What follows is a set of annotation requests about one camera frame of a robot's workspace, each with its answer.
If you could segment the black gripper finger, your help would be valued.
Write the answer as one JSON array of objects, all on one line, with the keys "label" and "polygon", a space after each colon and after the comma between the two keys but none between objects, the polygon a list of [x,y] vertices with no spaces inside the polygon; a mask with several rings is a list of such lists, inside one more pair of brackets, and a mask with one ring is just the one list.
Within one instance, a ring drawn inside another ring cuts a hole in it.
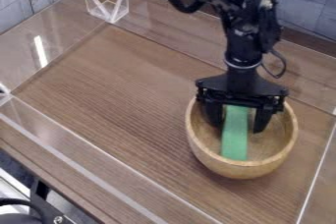
[{"label": "black gripper finger", "polygon": [[254,124],[254,133],[259,134],[262,133],[274,116],[274,107],[272,106],[264,106],[263,108],[259,108],[256,110],[256,115],[255,115],[255,124]]},{"label": "black gripper finger", "polygon": [[223,124],[223,105],[216,102],[207,102],[204,105],[204,112],[210,124],[220,128]]}]

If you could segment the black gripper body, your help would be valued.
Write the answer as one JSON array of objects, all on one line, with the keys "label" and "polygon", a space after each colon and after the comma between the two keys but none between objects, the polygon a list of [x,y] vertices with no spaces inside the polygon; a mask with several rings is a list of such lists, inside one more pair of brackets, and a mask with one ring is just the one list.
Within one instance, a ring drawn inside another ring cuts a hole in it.
[{"label": "black gripper body", "polygon": [[202,103],[218,102],[263,109],[270,106],[274,112],[286,107],[288,89],[266,80],[255,69],[238,70],[230,68],[218,76],[196,80],[198,95]]}]

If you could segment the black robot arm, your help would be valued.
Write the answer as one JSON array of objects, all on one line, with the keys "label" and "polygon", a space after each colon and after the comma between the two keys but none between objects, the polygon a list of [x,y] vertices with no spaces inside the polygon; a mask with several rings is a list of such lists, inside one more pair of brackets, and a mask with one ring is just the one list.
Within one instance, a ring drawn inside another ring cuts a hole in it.
[{"label": "black robot arm", "polygon": [[183,13],[198,12],[210,4],[219,15],[227,48],[224,74],[196,80],[198,101],[210,123],[223,123],[223,107],[236,105],[256,110],[254,131],[266,130],[272,116],[284,110],[288,90],[258,73],[263,56],[282,54],[275,45],[283,28],[278,19],[278,0],[168,0]]}]

